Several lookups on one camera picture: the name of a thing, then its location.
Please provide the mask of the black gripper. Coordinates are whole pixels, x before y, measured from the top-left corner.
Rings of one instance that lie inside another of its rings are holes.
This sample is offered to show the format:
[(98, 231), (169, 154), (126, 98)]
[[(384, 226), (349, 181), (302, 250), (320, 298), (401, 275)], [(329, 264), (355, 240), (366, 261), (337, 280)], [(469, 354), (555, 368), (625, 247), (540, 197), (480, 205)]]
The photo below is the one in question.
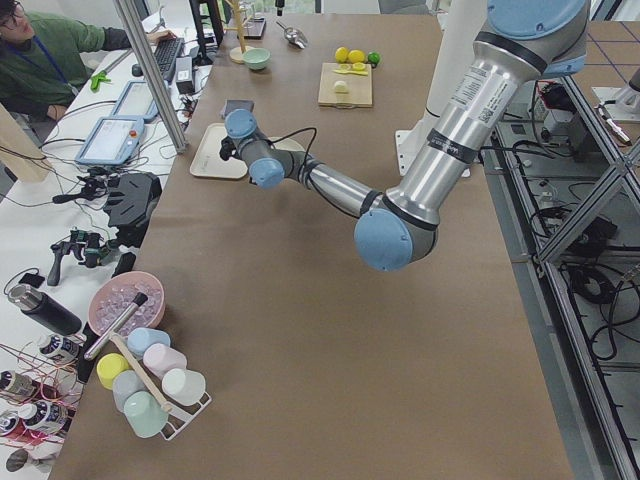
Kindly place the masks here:
[(230, 137), (224, 137), (222, 139), (221, 147), (219, 150), (219, 157), (223, 161), (229, 161), (230, 159), (239, 159), (234, 141)]

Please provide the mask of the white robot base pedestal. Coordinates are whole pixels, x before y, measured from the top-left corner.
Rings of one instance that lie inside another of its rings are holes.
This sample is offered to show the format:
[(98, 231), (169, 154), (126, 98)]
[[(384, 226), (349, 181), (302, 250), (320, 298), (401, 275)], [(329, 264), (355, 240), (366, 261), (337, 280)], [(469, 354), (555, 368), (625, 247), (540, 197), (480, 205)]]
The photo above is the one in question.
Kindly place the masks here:
[(417, 158), (427, 135), (443, 116), (452, 94), (473, 61), (472, 37), (484, 23), (485, 6), (483, 1), (451, 2), (423, 117), (411, 130), (395, 132), (401, 175), (408, 172)]

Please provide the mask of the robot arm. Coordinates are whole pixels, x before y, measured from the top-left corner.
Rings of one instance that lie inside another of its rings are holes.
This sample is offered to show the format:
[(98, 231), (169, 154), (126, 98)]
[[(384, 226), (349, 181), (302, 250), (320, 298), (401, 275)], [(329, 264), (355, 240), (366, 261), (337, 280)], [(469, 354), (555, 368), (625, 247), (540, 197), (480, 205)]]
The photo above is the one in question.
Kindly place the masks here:
[(244, 162), (263, 189), (293, 179), (355, 217), (358, 254), (376, 270), (399, 270), (425, 257), (437, 241), (440, 206), (518, 88), (573, 75), (586, 58), (585, 1), (490, 1), (485, 12), (473, 62), (397, 186), (379, 192), (305, 151), (276, 148), (246, 109), (227, 114), (221, 158)]

